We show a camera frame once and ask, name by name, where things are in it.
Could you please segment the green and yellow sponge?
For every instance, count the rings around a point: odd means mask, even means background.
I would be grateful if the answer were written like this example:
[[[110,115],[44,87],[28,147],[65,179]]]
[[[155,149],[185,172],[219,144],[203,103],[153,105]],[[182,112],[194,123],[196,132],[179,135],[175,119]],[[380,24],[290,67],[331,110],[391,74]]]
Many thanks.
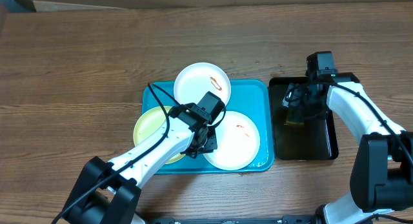
[[[303,111],[300,109],[288,109],[285,123],[291,126],[303,126],[305,118]]]

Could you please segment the white plate with small stains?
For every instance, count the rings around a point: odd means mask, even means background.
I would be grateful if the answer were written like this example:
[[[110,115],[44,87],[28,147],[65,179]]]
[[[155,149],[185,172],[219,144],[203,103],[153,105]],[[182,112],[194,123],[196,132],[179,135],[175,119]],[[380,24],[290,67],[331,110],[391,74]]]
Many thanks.
[[[217,148],[212,153],[204,154],[204,157],[216,168],[239,170],[257,156],[261,144],[259,131],[246,115],[227,111],[215,131]]]

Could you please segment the white plate with ketchup streak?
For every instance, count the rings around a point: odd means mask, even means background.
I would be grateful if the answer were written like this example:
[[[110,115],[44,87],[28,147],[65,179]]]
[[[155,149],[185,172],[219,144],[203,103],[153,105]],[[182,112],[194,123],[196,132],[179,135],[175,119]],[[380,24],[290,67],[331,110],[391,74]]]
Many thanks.
[[[198,103],[211,92],[225,105],[231,96],[228,76],[212,63],[194,63],[184,68],[174,82],[174,98],[179,103]]]

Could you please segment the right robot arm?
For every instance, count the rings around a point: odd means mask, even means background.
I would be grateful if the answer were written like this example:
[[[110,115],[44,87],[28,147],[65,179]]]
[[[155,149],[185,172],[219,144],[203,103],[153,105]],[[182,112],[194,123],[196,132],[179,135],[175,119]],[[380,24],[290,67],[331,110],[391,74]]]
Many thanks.
[[[350,190],[322,205],[304,223],[372,223],[395,220],[412,207],[412,133],[389,119],[367,96],[359,79],[335,68],[332,52],[307,57],[304,83],[292,83],[282,101],[288,125],[335,112],[359,144]]]

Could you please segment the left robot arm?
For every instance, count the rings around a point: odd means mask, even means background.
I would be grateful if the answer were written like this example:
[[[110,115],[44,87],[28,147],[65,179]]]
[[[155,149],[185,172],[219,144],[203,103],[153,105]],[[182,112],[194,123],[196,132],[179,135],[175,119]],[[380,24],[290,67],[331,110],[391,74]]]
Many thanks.
[[[211,92],[197,104],[165,110],[165,122],[138,146],[109,162],[89,160],[53,222],[143,223],[136,207],[145,183],[178,153],[195,158],[215,150],[215,120],[223,112],[224,102]]]

